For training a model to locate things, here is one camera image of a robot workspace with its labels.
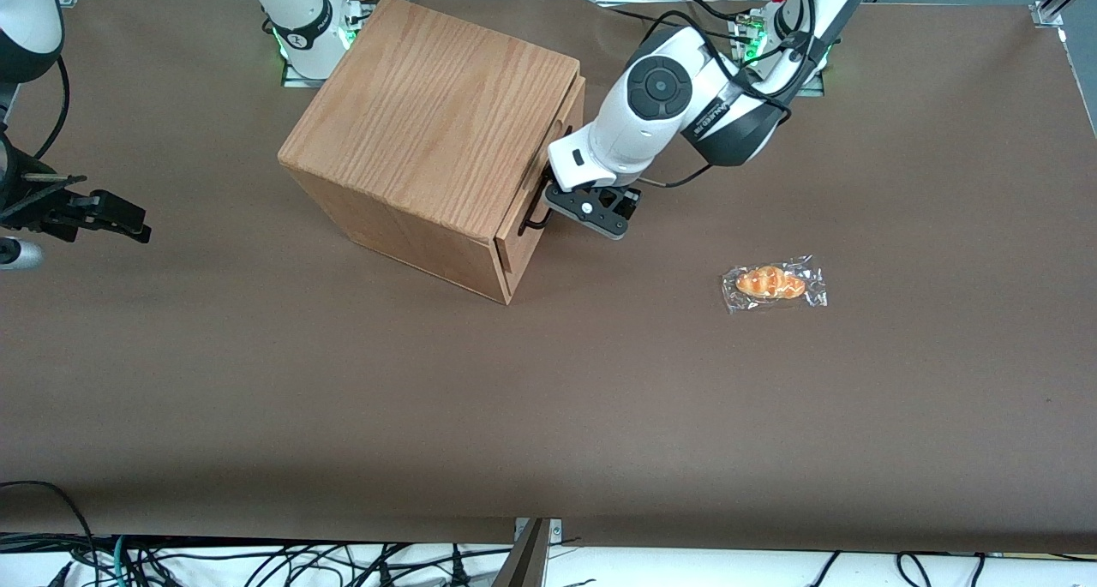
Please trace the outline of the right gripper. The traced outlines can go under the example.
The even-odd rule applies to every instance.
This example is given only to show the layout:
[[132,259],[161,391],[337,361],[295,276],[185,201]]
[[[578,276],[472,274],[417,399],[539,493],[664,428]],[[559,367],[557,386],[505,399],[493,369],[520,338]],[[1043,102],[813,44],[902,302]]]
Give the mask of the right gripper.
[[[1,204],[4,228],[30,228],[47,221],[50,212],[68,203],[68,188],[82,183],[86,176],[58,173],[50,166],[13,146],[3,133],[3,168],[1,169]],[[79,232],[110,232],[137,242],[149,242],[152,228],[145,225],[146,211],[125,197],[108,191],[93,191],[87,197],[87,216],[54,217],[50,235],[75,242]]]

